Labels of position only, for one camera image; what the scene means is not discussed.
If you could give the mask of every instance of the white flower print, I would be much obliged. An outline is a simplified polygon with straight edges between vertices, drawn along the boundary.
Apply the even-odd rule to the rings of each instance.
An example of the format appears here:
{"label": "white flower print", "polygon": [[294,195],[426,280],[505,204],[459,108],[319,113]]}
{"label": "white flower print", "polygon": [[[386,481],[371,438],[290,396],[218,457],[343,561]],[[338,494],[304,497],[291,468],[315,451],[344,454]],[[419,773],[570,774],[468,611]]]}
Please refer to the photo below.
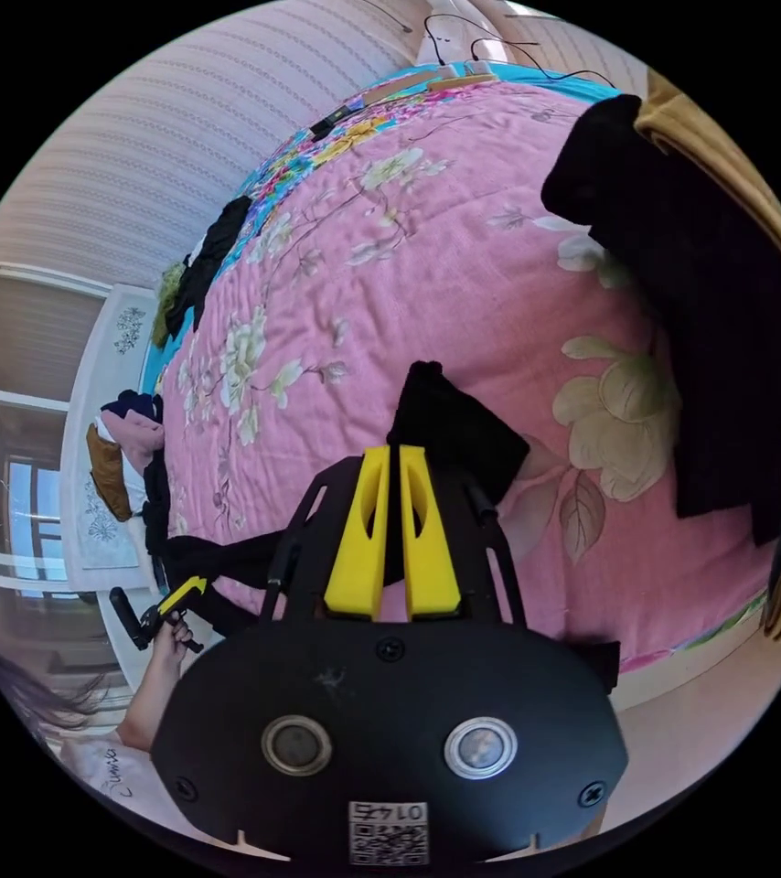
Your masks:
{"label": "white flower print", "polygon": [[230,414],[241,408],[241,396],[264,349],[265,308],[257,305],[250,323],[233,323],[226,335],[226,349],[219,365],[222,377],[220,399]]}
{"label": "white flower print", "polygon": [[336,362],[321,366],[318,373],[320,380],[325,384],[339,384],[348,374],[348,367],[341,360],[336,360]]}
{"label": "white flower print", "polygon": [[267,225],[262,230],[260,237],[257,238],[253,249],[248,253],[247,262],[250,264],[262,262],[267,255],[274,257],[282,251],[293,237],[293,226],[290,221],[291,216],[287,212]]}
{"label": "white flower print", "polygon": [[392,228],[397,225],[397,217],[400,215],[400,212],[396,208],[388,208],[381,214],[379,219],[379,225],[383,226],[385,229]]}
{"label": "white flower print", "polygon": [[300,256],[299,264],[293,272],[293,282],[303,277],[314,277],[323,260],[324,254],[317,249],[309,250],[305,255]]}
{"label": "white flower print", "polygon": [[399,239],[393,237],[356,244],[351,248],[351,258],[348,260],[348,265],[363,265],[373,259],[389,259],[399,242]]}
{"label": "white flower print", "polygon": [[245,409],[238,421],[238,438],[241,444],[253,445],[256,442],[257,433],[260,431],[260,416],[257,412],[256,405]]}
{"label": "white flower print", "polygon": [[569,231],[573,234],[558,245],[558,266],[566,272],[597,272],[605,290],[630,283],[631,278],[614,256],[589,237],[588,226],[578,226],[555,216],[532,219],[535,226],[549,231]]}
{"label": "white flower print", "polygon": [[182,512],[174,513],[174,526],[172,529],[174,536],[185,537],[189,533],[189,525]]}
{"label": "white flower print", "polygon": [[180,363],[180,368],[177,370],[177,389],[183,393],[191,383],[192,376],[189,369],[189,360],[185,359]]}
{"label": "white flower print", "polygon": [[403,192],[410,192],[418,181],[418,177],[435,177],[437,174],[445,171],[446,168],[451,167],[453,163],[447,158],[441,159],[438,162],[431,162],[427,159],[416,167],[410,167],[400,174],[400,188]]}
{"label": "white flower print", "polygon": [[407,168],[416,164],[423,154],[424,151],[419,146],[413,146],[402,150],[397,155],[392,155],[390,158],[373,162],[360,179],[360,185],[367,192],[371,192],[384,183],[390,183],[403,174]]}
{"label": "white flower print", "polygon": [[269,386],[269,391],[277,400],[279,409],[287,407],[287,388],[298,381],[304,371],[302,360],[294,359],[287,363],[275,376],[274,381]]}
{"label": "white flower print", "polygon": [[342,347],[349,329],[350,323],[344,317],[337,317],[333,321],[333,348]]}
{"label": "white flower print", "polygon": [[571,359],[612,360],[600,378],[568,381],[552,414],[571,427],[571,463],[600,469],[604,494],[627,503],[668,468],[680,408],[674,382],[649,355],[627,354],[600,338],[572,339],[562,352]]}

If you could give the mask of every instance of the pink floral bedspread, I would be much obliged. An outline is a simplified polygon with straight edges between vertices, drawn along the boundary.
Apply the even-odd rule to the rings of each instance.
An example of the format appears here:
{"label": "pink floral bedspread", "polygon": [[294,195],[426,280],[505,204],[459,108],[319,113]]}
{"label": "pink floral bedspread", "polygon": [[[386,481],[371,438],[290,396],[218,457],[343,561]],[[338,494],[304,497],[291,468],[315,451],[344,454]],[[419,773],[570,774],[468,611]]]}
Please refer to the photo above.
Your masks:
{"label": "pink floral bedspread", "polygon": [[[501,508],[531,627],[618,639],[632,669],[764,589],[748,510],[677,519],[663,338],[625,270],[540,202],[583,109],[490,83],[333,146],[168,367],[172,535],[284,527],[316,472],[383,444],[410,364],[436,359],[531,441]],[[404,620],[401,584],[383,615]]]}

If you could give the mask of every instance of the pink cloth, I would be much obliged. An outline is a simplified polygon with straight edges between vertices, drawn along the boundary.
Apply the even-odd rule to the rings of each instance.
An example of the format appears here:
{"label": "pink cloth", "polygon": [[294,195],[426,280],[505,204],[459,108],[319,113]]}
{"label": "pink cloth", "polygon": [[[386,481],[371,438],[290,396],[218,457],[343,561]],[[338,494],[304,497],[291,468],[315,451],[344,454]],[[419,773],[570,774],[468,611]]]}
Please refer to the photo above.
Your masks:
{"label": "pink cloth", "polygon": [[115,412],[101,412],[101,420],[126,460],[142,476],[153,452],[165,446],[165,428],[134,409],[129,409],[124,419]]}
{"label": "pink cloth", "polygon": [[[754,547],[747,509],[678,520],[661,335],[587,229],[540,201],[583,109],[480,86],[339,147],[293,190],[168,368],[172,535],[283,528],[316,472],[383,444],[410,364],[436,359],[531,437],[501,512],[532,628],[618,639],[630,663],[765,588],[773,547]],[[405,618],[401,585],[382,613]]]}

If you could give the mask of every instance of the striped wallpaper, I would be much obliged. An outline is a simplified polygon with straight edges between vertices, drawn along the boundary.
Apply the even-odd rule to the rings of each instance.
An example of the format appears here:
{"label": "striped wallpaper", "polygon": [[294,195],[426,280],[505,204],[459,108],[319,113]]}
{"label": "striped wallpaper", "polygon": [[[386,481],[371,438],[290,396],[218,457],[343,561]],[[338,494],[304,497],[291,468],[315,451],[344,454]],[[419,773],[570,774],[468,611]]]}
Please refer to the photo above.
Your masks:
{"label": "striped wallpaper", "polygon": [[[475,6],[503,36],[538,40],[541,65],[643,90],[642,64],[580,28]],[[431,11],[428,0],[277,0],[162,47],[80,107],[10,188],[0,262],[155,286],[286,137],[413,64]]]}

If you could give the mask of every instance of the black cable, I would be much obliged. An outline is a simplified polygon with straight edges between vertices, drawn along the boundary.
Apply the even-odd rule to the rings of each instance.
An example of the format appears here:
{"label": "black cable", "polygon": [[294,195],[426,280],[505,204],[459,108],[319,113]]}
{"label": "black cable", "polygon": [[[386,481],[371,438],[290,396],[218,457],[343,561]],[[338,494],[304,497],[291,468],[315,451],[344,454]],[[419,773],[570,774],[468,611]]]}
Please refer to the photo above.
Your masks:
{"label": "black cable", "polygon": [[522,48],[522,46],[538,46],[540,43],[514,43],[511,39],[501,39],[500,37],[478,37],[477,39],[474,39],[472,43],[470,43],[470,54],[473,56],[473,61],[481,60],[481,58],[476,54],[475,46],[476,46],[476,43],[481,42],[483,39],[484,40],[495,39],[498,43],[506,43],[509,46],[515,46],[519,50],[519,52],[522,53],[522,55],[527,55],[528,58],[530,58],[530,61],[534,65],[534,67],[536,67],[537,70],[539,70],[540,73],[542,73],[543,76],[545,76],[547,80],[550,80],[552,82],[559,82],[561,80],[566,80],[571,76],[581,76],[583,73],[591,73],[593,76],[601,77],[601,79],[604,80],[604,82],[606,82],[607,85],[609,85],[611,89],[615,88],[615,85],[603,73],[599,73],[597,70],[577,70],[574,73],[563,73],[561,76],[550,76],[540,66],[537,59],[535,59],[534,56],[530,54],[530,52],[526,52]]}
{"label": "black cable", "polygon": [[387,9],[382,8],[377,3],[373,3],[372,0],[363,0],[364,3],[368,3],[370,6],[378,9],[379,12],[383,12],[388,18],[392,18],[401,28],[404,34],[411,34],[412,29],[408,25],[404,25],[399,18],[394,16],[392,13],[388,12]]}
{"label": "black cable", "polygon": [[[477,24],[475,21],[470,21],[469,18],[465,18],[464,16],[456,16],[451,12],[435,12],[432,15],[429,15],[424,19],[424,30],[426,31],[427,36],[430,38],[430,41],[433,43],[433,50],[436,52],[436,60],[439,61],[440,67],[444,67],[445,62],[443,61],[442,55],[440,55],[440,53],[439,53],[439,44],[436,42],[436,37],[431,33],[430,28],[427,26],[427,22],[430,21],[431,18],[458,18],[461,21],[465,21],[468,25],[472,25],[472,27],[478,27],[479,30],[484,30],[487,34],[490,35],[489,37],[480,37],[479,39],[487,39],[487,38],[495,39],[498,43],[506,43],[508,46],[538,46],[540,44],[540,43],[532,43],[532,42],[530,42],[530,43],[529,42],[515,43],[510,39],[496,37],[493,33],[491,33],[490,30],[488,30],[487,27],[482,27],[481,25]],[[480,58],[478,58],[476,56],[476,53],[473,51],[473,46],[478,41],[479,41],[478,39],[474,40],[470,46],[470,54],[473,56],[473,61],[480,60]],[[575,73],[565,73],[562,76],[550,76],[540,66],[540,64],[537,63],[537,60],[533,57],[533,55],[531,55],[529,52],[526,52],[523,48],[520,48],[519,51],[522,52],[522,54],[527,55],[528,58],[530,58],[531,62],[534,64],[534,66],[537,68],[537,70],[539,70],[540,73],[542,73],[543,76],[545,76],[547,80],[551,80],[552,82],[558,82],[559,80],[566,80],[568,77],[571,77],[571,76],[580,76],[583,73],[592,73],[594,76],[601,77],[601,79],[604,80],[604,82],[606,82],[610,86],[611,89],[615,88],[615,85],[603,73],[599,73],[597,70],[577,70]]]}

